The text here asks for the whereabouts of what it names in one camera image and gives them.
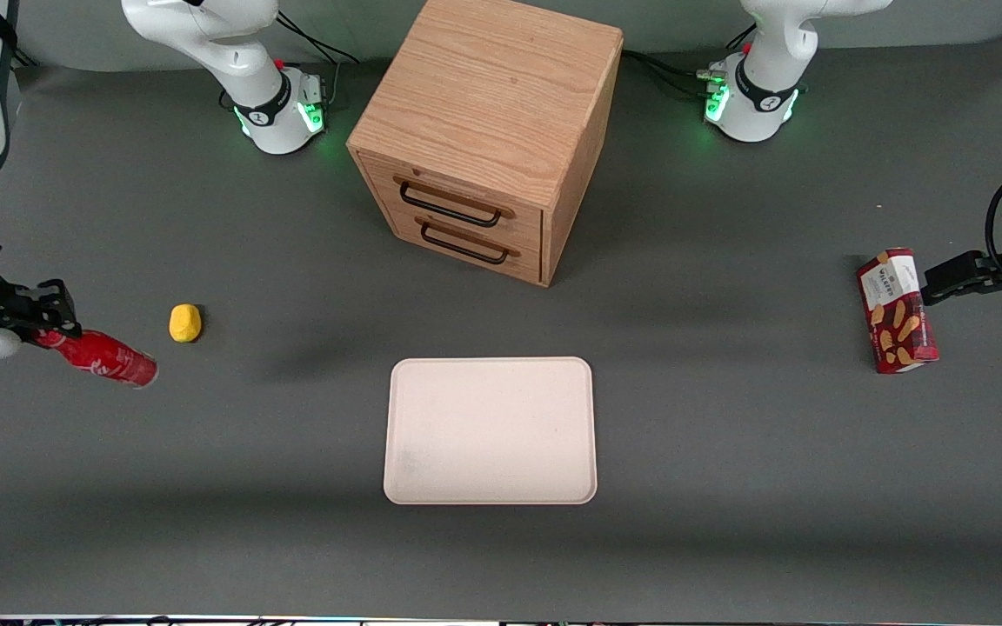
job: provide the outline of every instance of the red snack box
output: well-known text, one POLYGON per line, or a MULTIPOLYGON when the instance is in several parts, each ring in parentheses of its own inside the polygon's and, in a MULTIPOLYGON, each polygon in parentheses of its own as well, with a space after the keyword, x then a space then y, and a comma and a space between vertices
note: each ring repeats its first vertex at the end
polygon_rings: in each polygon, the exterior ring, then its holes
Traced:
POLYGON ((876 354, 876 372, 906 373, 938 361, 938 346, 926 321, 914 252, 893 247, 856 273, 876 354))

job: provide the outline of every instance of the gray table surface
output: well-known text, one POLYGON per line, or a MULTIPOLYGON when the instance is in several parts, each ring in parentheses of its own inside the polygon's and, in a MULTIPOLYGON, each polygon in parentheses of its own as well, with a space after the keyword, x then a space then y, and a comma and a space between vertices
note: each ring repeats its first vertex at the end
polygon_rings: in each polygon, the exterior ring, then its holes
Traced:
POLYGON ((33 76, 0 272, 63 277, 161 378, 0 364, 1 613, 1002 623, 1002 298, 881 377, 853 273, 982 246, 1002 40, 823 51, 753 146, 625 62, 550 289, 390 234, 345 148, 384 67, 287 157, 206 71, 33 76), (595 373, 591 504, 387 502, 394 364, 560 354, 595 373))

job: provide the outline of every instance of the drawer handle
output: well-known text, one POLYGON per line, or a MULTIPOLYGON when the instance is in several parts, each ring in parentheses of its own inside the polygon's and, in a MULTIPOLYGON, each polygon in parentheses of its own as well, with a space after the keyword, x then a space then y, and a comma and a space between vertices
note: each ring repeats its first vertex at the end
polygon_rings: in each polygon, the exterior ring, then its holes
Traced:
POLYGON ((458 210, 451 210, 450 208, 442 207, 438 205, 438 203, 422 201, 422 199, 414 198, 412 195, 409 195, 409 181, 401 182, 401 199, 411 203, 413 206, 419 206, 420 208, 430 210, 433 213, 445 214, 445 216, 465 221, 466 224, 473 224, 474 226, 481 226, 482 228, 491 228, 496 226, 498 224, 498 219, 501 219, 501 211, 496 209, 494 209, 493 217, 490 219, 479 219, 477 217, 472 217, 469 214, 459 213, 458 210))
POLYGON ((450 242, 446 242, 442 239, 437 239, 428 233, 428 228, 430 225, 431 224, 429 224, 429 222, 426 221, 420 225, 420 236, 423 237, 425 241, 430 242, 430 244, 438 245, 439 247, 445 247, 446 249, 451 250, 451 252, 464 253, 466 254, 466 256, 469 256, 471 258, 477 258, 477 260, 481 260, 482 262, 489 262, 490 265, 501 265, 502 262, 504 262, 505 258, 509 258, 508 249, 502 249, 501 256, 485 256, 484 253, 474 252, 474 250, 472 249, 466 249, 465 247, 462 246, 450 244, 450 242))

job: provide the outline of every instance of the wooden drawer cabinet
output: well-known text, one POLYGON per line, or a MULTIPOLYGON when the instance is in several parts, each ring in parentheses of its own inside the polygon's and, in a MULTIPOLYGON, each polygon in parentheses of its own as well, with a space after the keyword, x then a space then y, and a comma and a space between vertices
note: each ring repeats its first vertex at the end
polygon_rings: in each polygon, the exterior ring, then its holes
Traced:
POLYGON ((393 232, 548 285, 601 153, 623 36, 429 0, 347 146, 393 232))

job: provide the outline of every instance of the yellow object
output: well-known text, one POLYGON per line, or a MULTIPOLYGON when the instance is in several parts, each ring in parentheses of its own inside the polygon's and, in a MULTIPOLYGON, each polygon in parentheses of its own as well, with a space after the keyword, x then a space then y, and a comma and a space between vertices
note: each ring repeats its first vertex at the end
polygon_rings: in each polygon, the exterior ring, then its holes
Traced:
POLYGON ((195 304, 177 304, 172 307, 172 316, 168 319, 168 334, 173 341, 190 344, 202 332, 203 321, 195 304))

